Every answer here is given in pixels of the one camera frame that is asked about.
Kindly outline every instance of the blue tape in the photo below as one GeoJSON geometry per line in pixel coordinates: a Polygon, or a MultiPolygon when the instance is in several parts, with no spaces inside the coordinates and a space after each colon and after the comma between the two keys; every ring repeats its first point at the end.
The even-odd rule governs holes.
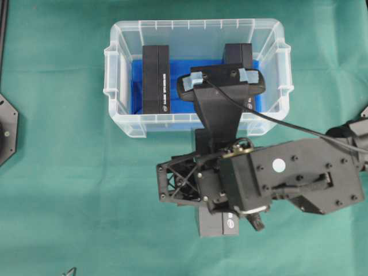
{"type": "Polygon", "coordinates": [[[202,83],[202,72],[192,72],[190,73],[190,76],[183,78],[184,91],[191,90],[194,85],[201,85],[202,83]]]}
{"type": "Polygon", "coordinates": [[[239,69],[239,80],[241,82],[258,83],[259,73],[258,71],[255,71],[255,70],[246,71],[245,68],[240,68],[239,69]]]}

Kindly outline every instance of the black box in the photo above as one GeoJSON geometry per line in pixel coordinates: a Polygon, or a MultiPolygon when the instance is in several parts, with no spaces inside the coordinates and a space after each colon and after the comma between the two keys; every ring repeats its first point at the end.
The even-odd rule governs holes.
{"type": "Polygon", "coordinates": [[[167,113],[170,113],[168,46],[143,46],[143,114],[167,113]]]}
{"type": "MultiPolygon", "coordinates": [[[[224,51],[225,64],[242,63],[246,69],[251,69],[253,66],[252,44],[251,43],[236,43],[226,44],[224,51]]],[[[255,109],[254,97],[247,98],[247,107],[255,109]]]]}
{"type": "Polygon", "coordinates": [[[239,235],[239,218],[233,213],[211,214],[206,206],[200,206],[196,209],[196,220],[200,237],[239,235]]]}

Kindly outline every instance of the white sticker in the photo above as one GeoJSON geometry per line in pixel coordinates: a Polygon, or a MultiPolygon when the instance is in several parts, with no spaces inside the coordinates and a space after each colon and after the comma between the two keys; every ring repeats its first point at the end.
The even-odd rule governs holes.
{"type": "Polygon", "coordinates": [[[167,102],[166,100],[166,74],[163,74],[163,104],[165,105],[167,102]]]}
{"type": "Polygon", "coordinates": [[[286,169],[286,163],[284,160],[282,160],[281,158],[276,158],[273,162],[272,162],[272,168],[274,169],[274,171],[276,173],[282,173],[283,171],[285,171],[286,169]]]}

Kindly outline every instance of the metal bracket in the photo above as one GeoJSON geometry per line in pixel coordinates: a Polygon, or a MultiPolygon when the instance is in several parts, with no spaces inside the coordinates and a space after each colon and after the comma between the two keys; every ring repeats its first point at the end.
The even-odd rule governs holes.
{"type": "Polygon", "coordinates": [[[0,145],[0,166],[17,150],[18,111],[0,94],[0,124],[2,144],[0,145]]]}
{"type": "Polygon", "coordinates": [[[361,113],[362,118],[368,118],[368,106],[361,113]]]}
{"type": "Polygon", "coordinates": [[[76,267],[68,270],[68,272],[63,273],[62,276],[76,276],[76,267]]]}

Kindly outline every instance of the black cable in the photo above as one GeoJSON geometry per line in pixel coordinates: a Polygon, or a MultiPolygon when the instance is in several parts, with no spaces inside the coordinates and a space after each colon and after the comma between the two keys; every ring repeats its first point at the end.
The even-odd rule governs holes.
{"type": "Polygon", "coordinates": [[[244,105],[241,105],[240,103],[237,103],[236,101],[234,101],[231,97],[227,96],[227,94],[225,92],[222,91],[222,89],[220,89],[219,87],[217,87],[216,85],[214,85],[212,82],[210,82],[209,80],[205,80],[205,82],[207,82],[209,85],[211,85],[214,89],[216,89],[216,91],[218,91],[225,99],[227,99],[229,102],[231,102],[232,104],[236,105],[237,107],[245,110],[245,111],[248,111],[250,113],[253,113],[254,115],[257,115],[263,119],[266,119],[266,120],[269,120],[271,122],[275,122],[276,124],[280,124],[280,125],[283,125],[283,126],[287,126],[288,128],[293,128],[293,129],[296,129],[298,131],[303,131],[303,132],[306,132],[308,134],[312,134],[312,135],[315,135],[319,138],[322,138],[324,140],[327,140],[327,141],[330,141],[334,144],[337,144],[339,146],[342,146],[344,148],[348,148],[352,151],[355,151],[355,152],[359,152],[359,153],[362,153],[362,154],[368,154],[368,151],[366,149],[363,149],[363,148],[358,148],[358,147],[355,147],[353,145],[349,145],[349,144],[346,144],[334,137],[331,137],[331,136],[328,136],[328,135],[325,135],[323,133],[320,133],[320,132],[317,132],[317,131],[313,131],[311,129],[308,129],[308,128],[303,128],[302,126],[298,126],[298,125],[293,125],[293,124],[290,124],[288,122],[284,122],[284,121],[280,121],[280,120],[277,120],[277,119],[274,119],[272,117],[269,117],[267,115],[264,115],[262,113],[259,113],[255,110],[252,110],[252,109],[249,109],[248,107],[244,106],[244,105]]]}

